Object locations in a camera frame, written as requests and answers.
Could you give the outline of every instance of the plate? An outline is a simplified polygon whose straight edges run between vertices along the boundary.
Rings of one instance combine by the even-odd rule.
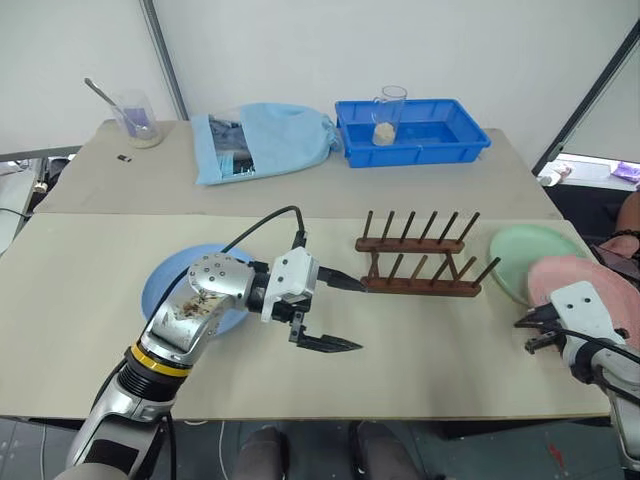
[[[514,225],[500,230],[489,245],[490,260],[502,259],[492,272],[494,277],[515,301],[523,305],[529,305],[529,267],[541,258],[564,255],[585,256],[571,240],[555,230],[537,225]]]
[[[629,332],[627,343],[640,349],[640,293],[617,273],[573,255],[543,258],[529,271],[531,306],[549,303],[549,294],[576,282],[591,282],[604,303],[614,328]]]
[[[162,294],[165,289],[171,284],[171,282],[189,265],[194,263],[203,255],[207,253],[219,252],[225,247],[222,243],[209,243],[206,245],[197,245],[195,247],[185,248],[184,250],[171,255],[165,259],[156,269],[149,275],[144,289],[142,290],[141,306],[142,313],[145,321],[149,320],[149,315],[153,312],[156,304],[162,298]],[[229,250],[229,254],[233,255],[238,260],[243,262],[250,262],[253,260],[250,255],[237,248]],[[231,330],[233,327],[242,322],[248,312],[239,310],[229,310],[223,316],[222,320],[218,324],[216,335],[220,335],[224,332]]]

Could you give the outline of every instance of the yellow ring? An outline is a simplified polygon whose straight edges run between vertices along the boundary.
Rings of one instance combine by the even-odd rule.
[[[187,377],[191,373],[190,368],[168,367],[162,363],[156,362],[152,358],[146,356],[142,350],[138,348],[138,345],[131,346],[131,353],[138,362],[156,373],[161,373],[162,375],[167,375],[169,377]]]

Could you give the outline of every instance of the pink plate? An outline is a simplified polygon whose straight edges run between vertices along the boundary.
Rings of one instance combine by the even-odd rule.
[[[529,268],[529,304],[549,303],[558,288],[586,280],[595,287],[611,315],[614,328],[629,332],[627,343],[640,349],[640,293],[617,273],[585,258],[573,255],[545,257]]]

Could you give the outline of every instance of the white wall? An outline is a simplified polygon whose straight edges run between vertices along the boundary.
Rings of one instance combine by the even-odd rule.
[[[572,132],[564,151],[640,163],[640,43]]]
[[[176,118],[137,0],[0,0],[0,65],[0,154],[86,142],[110,110],[85,76]]]
[[[637,0],[156,0],[190,113],[380,86],[459,98],[528,165],[638,18]]]

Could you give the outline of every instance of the blue plastic tray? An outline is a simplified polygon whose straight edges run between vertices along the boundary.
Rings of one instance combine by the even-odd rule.
[[[336,102],[338,128],[352,168],[473,162],[491,140],[457,100],[407,100],[393,145],[371,141],[375,103]]]

